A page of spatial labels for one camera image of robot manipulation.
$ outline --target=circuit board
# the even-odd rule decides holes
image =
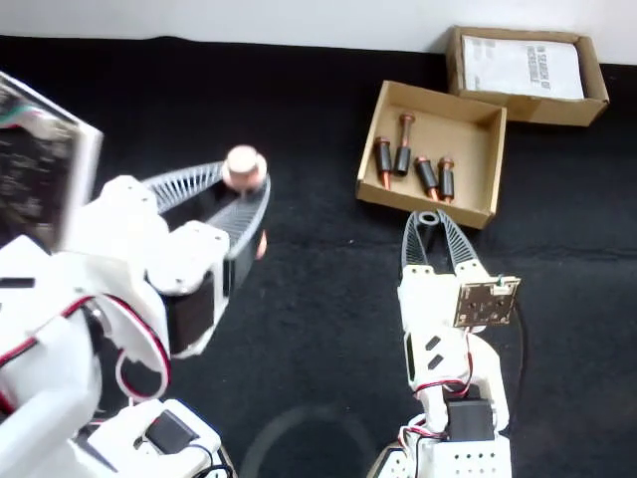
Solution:
[[[45,113],[50,133],[46,138],[35,137],[4,121],[0,128],[0,212],[14,233],[29,233],[52,246],[59,239],[70,188],[78,121],[21,84],[0,76],[0,120],[24,107]]]
[[[507,278],[502,283],[463,284],[454,327],[508,324],[519,284],[517,278]]]

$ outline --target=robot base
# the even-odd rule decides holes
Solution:
[[[511,478],[509,439],[491,441],[440,442],[423,445],[419,452],[418,476],[397,442],[378,456],[367,478]]]
[[[177,400],[150,400],[124,408],[103,423],[89,437],[88,444],[109,467],[118,470],[115,476],[236,476],[219,435]],[[219,469],[202,475],[201,470],[210,465]]]

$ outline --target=electronic component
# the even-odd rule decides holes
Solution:
[[[454,326],[508,324],[519,284],[520,279],[513,277],[492,283],[462,284]]]
[[[0,211],[55,248],[92,193],[102,134],[0,73]]]
[[[488,400],[453,400],[449,410],[449,441],[486,441],[495,438],[494,413]]]
[[[145,433],[146,438],[165,455],[179,453],[198,438],[172,411],[164,410],[154,419]]]

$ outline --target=cardboard tray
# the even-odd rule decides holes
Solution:
[[[386,190],[376,170],[374,139],[389,138],[393,160],[404,112],[416,117],[411,127],[412,163],[407,176],[391,176],[391,190]],[[459,224],[482,229],[497,211],[506,122],[502,107],[384,82],[360,161],[356,197],[406,211],[440,208]],[[445,154],[456,162],[456,197],[451,204],[429,199],[413,167],[417,155],[426,155],[435,167]]]
[[[573,44],[579,57],[580,76],[585,98],[583,100],[558,100],[466,90],[463,35],[497,40],[536,40]],[[574,33],[455,27],[447,49],[447,74],[450,93],[462,98],[506,107],[509,120],[512,121],[588,126],[606,110],[610,103],[592,40]]]

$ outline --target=white wall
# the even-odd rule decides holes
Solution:
[[[442,52],[454,24],[589,34],[637,65],[637,0],[0,0],[0,34]]]

